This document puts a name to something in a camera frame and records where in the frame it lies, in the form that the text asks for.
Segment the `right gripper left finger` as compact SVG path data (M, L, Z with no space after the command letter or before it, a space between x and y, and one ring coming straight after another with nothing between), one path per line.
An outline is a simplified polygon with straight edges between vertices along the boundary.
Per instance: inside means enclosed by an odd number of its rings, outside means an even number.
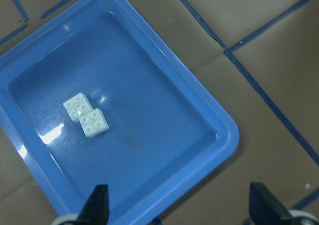
M110 216L108 185L96 185L83 209L77 225L106 225Z

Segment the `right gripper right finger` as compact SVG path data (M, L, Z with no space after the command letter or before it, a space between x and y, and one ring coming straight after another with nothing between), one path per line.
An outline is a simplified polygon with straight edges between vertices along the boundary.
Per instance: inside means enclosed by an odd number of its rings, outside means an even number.
M255 225L290 225L293 216L260 182L250 183L249 215Z

